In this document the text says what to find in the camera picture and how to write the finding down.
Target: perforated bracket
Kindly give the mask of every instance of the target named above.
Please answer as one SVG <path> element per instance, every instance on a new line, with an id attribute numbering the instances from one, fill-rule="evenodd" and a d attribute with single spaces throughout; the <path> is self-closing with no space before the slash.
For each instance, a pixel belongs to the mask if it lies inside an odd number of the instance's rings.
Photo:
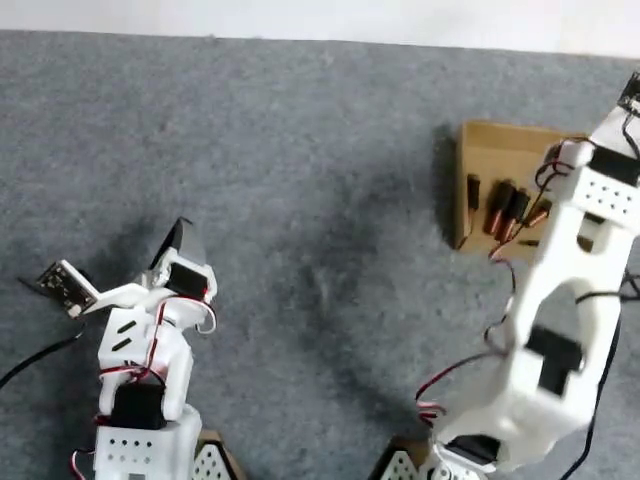
<path id="1" fill-rule="evenodd" d="M 212 442 L 202 447 L 194 461 L 191 480 L 236 480 L 221 444 Z"/>
<path id="2" fill-rule="evenodd" d="M 605 220 L 640 233 L 638 190 L 611 177 L 582 167 L 568 177 L 564 199 Z"/>
<path id="3" fill-rule="evenodd" d="M 413 465 L 409 454 L 398 450 L 393 454 L 387 467 L 382 472 L 380 480 L 418 480 L 418 471 Z"/>

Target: electrical wire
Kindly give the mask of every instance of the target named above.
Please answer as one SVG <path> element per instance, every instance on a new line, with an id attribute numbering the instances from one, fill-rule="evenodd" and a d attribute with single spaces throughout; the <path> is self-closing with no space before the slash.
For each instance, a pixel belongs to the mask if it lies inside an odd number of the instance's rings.
<path id="1" fill-rule="evenodd" d="M 587 437 L 584 442 L 584 449 L 582 453 L 578 457 L 578 459 L 573 462 L 573 464 L 569 467 L 569 469 L 560 477 L 560 480 L 568 480 L 571 475 L 573 475 L 576 470 L 578 470 L 582 464 L 586 461 L 589 453 L 591 452 L 591 444 L 593 443 L 593 436 L 595 433 L 596 427 L 596 417 L 598 414 L 598 406 L 600 405 L 600 398 L 602 397 L 602 391 L 604 390 L 604 385 L 607 382 L 607 378 L 609 378 L 609 372 L 611 370 L 611 365 L 613 364 L 613 359 L 616 355 L 616 351 L 618 350 L 618 341 L 620 340 L 620 318 L 618 318 L 618 323 L 616 325 L 616 330 L 613 334 L 613 339 L 611 341 L 611 348 L 609 349 L 609 355 L 607 356 L 607 361 L 604 366 L 604 370 L 602 372 L 602 377 L 600 377 L 600 382 L 598 382 L 598 391 L 596 394 L 596 405 L 593 410 L 593 417 L 591 417 L 591 422 L 589 423 L 589 428 L 587 429 Z"/>
<path id="2" fill-rule="evenodd" d="M 633 120 L 634 118 L 635 116 L 633 115 L 632 112 L 629 112 L 627 114 L 627 118 L 625 118 L 624 122 L 622 123 L 622 135 L 624 136 L 624 139 L 627 141 L 627 143 L 631 147 L 631 150 L 633 150 L 633 154 L 636 156 L 636 159 L 640 160 L 640 148 L 638 147 L 638 144 L 636 143 L 636 141 L 633 139 L 633 137 L 627 130 L 627 127 L 629 127 L 631 120 Z"/>
<path id="3" fill-rule="evenodd" d="M 23 287 L 28 288 L 36 295 L 40 295 L 41 297 L 51 298 L 46 290 L 44 290 L 43 288 L 40 288 L 37 285 L 34 285 L 32 282 L 30 282 L 26 278 L 16 277 L 16 280 L 18 281 L 18 283 L 22 284 Z"/>
<path id="4" fill-rule="evenodd" d="M 71 458 L 69 458 L 69 468 L 71 469 L 71 473 L 76 478 L 76 480 L 87 480 L 87 478 L 82 474 L 78 466 L 76 465 L 76 461 L 78 458 L 78 453 L 84 453 L 85 455 L 94 455 L 96 453 L 95 450 L 82 450 L 76 449 L 71 454 Z"/>
<path id="5" fill-rule="evenodd" d="M 420 397 L 422 397 L 424 392 L 426 392 L 429 388 L 431 388 L 433 385 L 438 383 L 440 380 L 442 380 L 444 377 L 449 375 L 454 370 L 457 370 L 458 368 L 463 367 L 465 365 L 468 365 L 470 363 L 473 363 L 473 362 L 475 362 L 477 360 L 480 360 L 480 359 L 483 359 L 483 358 L 488 358 L 488 357 L 493 357 L 493 356 L 497 356 L 497 353 L 494 352 L 494 351 L 488 351 L 488 352 L 476 353 L 475 355 L 471 355 L 470 357 L 466 357 L 466 358 L 463 358 L 462 360 L 457 361 L 453 365 L 451 365 L 451 366 L 445 368 L 444 370 L 442 370 L 441 372 L 435 374 L 433 377 L 431 377 L 431 379 L 428 382 L 423 384 L 418 389 L 418 391 L 416 392 L 415 401 L 419 402 L 420 401 Z"/>
<path id="6" fill-rule="evenodd" d="M 59 342 L 49 345 L 48 347 L 43 348 L 39 352 L 34 353 L 30 357 L 24 359 L 18 365 L 5 373 L 2 378 L 0 378 L 0 389 L 4 388 L 4 386 L 9 383 L 16 375 L 18 375 L 20 372 L 33 365 L 37 361 L 42 360 L 47 355 L 51 355 L 52 353 L 62 350 L 63 348 L 66 348 L 69 345 L 75 343 L 80 337 L 82 337 L 82 335 L 84 334 L 84 330 L 85 323 L 82 322 L 82 324 L 80 325 L 80 329 L 71 337 L 65 338 L 64 340 L 60 340 Z"/>
<path id="7" fill-rule="evenodd" d="M 473 229 L 474 229 L 474 225 L 475 225 L 475 217 L 476 217 L 476 212 L 477 210 L 475 209 L 469 209 L 469 233 L 467 233 L 464 237 L 462 237 L 462 240 L 460 240 L 460 243 L 458 244 L 458 249 L 461 249 L 465 243 L 467 243 L 467 240 L 469 240 L 469 237 L 471 236 L 471 234 L 473 233 Z"/>
<path id="8" fill-rule="evenodd" d="M 493 351 L 495 351 L 497 354 L 499 355 L 506 355 L 507 354 L 507 349 L 506 347 L 501 347 L 498 344 L 496 344 L 493 341 L 493 338 L 491 337 L 491 332 L 498 328 L 499 326 L 503 325 L 504 322 L 507 320 L 507 314 L 505 313 L 502 318 L 500 320 L 498 320 L 497 322 L 492 323 L 491 325 L 489 325 L 484 333 L 482 334 L 482 338 L 484 340 L 484 343 Z"/>

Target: black cable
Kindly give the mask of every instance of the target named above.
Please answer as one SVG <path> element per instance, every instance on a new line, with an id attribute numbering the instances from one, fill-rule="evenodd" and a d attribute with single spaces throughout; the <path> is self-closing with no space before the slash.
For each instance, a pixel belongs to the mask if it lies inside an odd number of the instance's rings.
<path id="1" fill-rule="evenodd" d="M 16 280 L 21 283 L 24 287 L 28 288 L 29 290 L 31 290 L 33 293 L 35 293 L 36 295 L 40 295 L 41 297 L 47 297 L 49 298 L 49 294 L 47 293 L 46 290 L 44 290 L 43 288 L 38 287 L 37 285 L 34 285 L 33 283 L 31 283 L 29 280 L 27 280 L 26 278 L 23 277 L 16 277 Z"/>
<path id="2" fill-rule="evenodd" d="M 16 280 L 20 282 L 22 285 L 24 285 L 26 288 L 31 290 L 33 293 L 36 293 L 43 297 L 47 297 L 47 298 L 49 297 L 49 295 L 44 290 L 40 290 L 38 287 L 33 285 L 33 283 L 29 282 L 28 280 L 22 277 L 16 277 Z M 0 378 L 0 389 L 4 388 L 4 386 L 7 383 L 9 383 L 13 379 L 13 377 L 18 375 L 20 372 L 24 371 L 26 368 L 33 365 L 37 361 L 42 360 L 47 355 L 50 355 L 59 350 L 62 350 L 63 348 L 68 347 L 69 345 L 74 343 L 84 334 L 84 329 L 85 329 L 85 323 L 82 322 L 82 324 L 80 325 L 80 330 L 78 330 L 73 336 L 60 340 L 52 345 L 49 345 L 48 347 L 43 348 L 39 352 L 34 353 L 30 357 L 24 359 L 18 365 L 16 365 L 11 370 L 9 370 L 2 378 Z"/>
<path id="3" fill-rule="evenodd" d="M 640 160 L 640 148 L 638 148 L 638 144 L 636 143 L 636 141 L 633 139 L 633 137 L 627 130 L 627 127 L 631 123 L 631 120 L 633 120 L 634 118 L 635 117 L 633 113 L 629 112 L 627 114 L 627 118 L 625 118 L 624 122 L 622 123 L 622 135 L 624 136 L 624 139 L 627 141 L 627 143 L 631 147 L 631 150 L 633 150 L 633 154 L 636 156 L 636 159 Z"/>
<path id="4" fill-rule="evenodd" d="M 624 278 L 622 279 L 622 285 L 629 283 L 634 292 L 640 297 L 640 286 L 636 283 L 636 279 L 640 278 L 639 275 L 631 274 L 628 268 L 624 269 Z"/>
<path id="5" fill-rule="evenodd" d="M 598 393 L 596 395 L 596 405 L 593 410 L 593 417 L 591 417 L 591 422 L 589 423 L 589 429 L 587 430 L 587 437 L 584 442 L 584 449 L 582 450 L 582 454 L 578 457 L 578 459 L 569 467 L 569 469 L 560 477 L 560 480 L 567 480 L 571 475 L 575 473 L 578 468 L 582 466 L 587 457 L 589 456 L 589 452 L 591 451 L 591 443 L 593 442 L 593 435 L 595 433 L 596 427 L 596 416 L 598 413 L 598 406 L 600 405 L 600 398 L 602 396 L 602 391 L 604 390 L 604 384 L 607 382 L 607 378 L 609 377 L 609 371 L 611 370 L 611 365 L 613 364 L 613 359 L 616 355 L 616 351 L 618 350 L 618 341 L 620 340 L 620 318 L 618 318 L 618 323 L 616 324 L 616 331 L 613 334 L 613 339 L 611 341 L 611 348 L 609 349 L 609 355 L 607 356 L 607 362 L 604 366 L 604 371 L 602 372 L 602 377 L 600 378 L 600 382 L 598 383 Z"/>
<path id="6" fill-rule="evenodd" d="M 24 359 L 18 365 L 16 365 L 11 370 L 9 370 L 2 378 L 0 378 L 0 390 L 4 388 L 4 386 L 7 383 L 9 383 L 11 379 L 13 379 L 13 377 L 18 375 L 27 367 L 33 365 L 39 360 L 42 360 L 47 355 L 55 353 L 58 350 L 62 350 L 63 348 L 68 347 L 69 345 L 74 343 L 76 340 L 78 340 L 82 336 L 82 334 L 84 333 L 84 329 L 85 329 L 85 323 L 82 322 L 82 325 L 80 326 L 80 330 L 78 330 L 78 332 L 75 333 L 73 336 L 66 338 L 64 340 L 60 340 L 59 342 L 56 342 L 53 345 L 43 348 L 39 352 L 31 355 L 29 358 Z"/>

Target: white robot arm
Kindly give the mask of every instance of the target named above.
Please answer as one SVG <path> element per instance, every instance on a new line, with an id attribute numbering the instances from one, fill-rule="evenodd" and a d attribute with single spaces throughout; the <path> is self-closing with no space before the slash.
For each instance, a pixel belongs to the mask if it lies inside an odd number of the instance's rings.
<path id="1" fill-rule="evenodd" d="M 72 317 L 112 307 L 98 351 L 95 478 L 190 478 L 202 422 L 185 403 L 193 356 L 182 332 L 215 330 L 209 302 L 218 288 L 193 224 L 178 219 L 133 283 L 99 292 L 65 260 L 38 283 Z"/>
<path id="2" fill-rule="evenodd" d="M 640 138 L 639 101 L 636 74 L 588 140 L 556 146 L 567 175 L 548 184 L 549 222 L 506 312 L 508 351 L 435 422 L 422 478 L 475 480 L 511 471 L 541 460 L 591 422 L 618 328 L 617 292 L 640 234 L 640 158 L 628 139 Z M 581 246 L 585 238 L 589 249 Z M 576 297 L 577 340 L 535 324 L 540 304 L 561 285 Z"/>

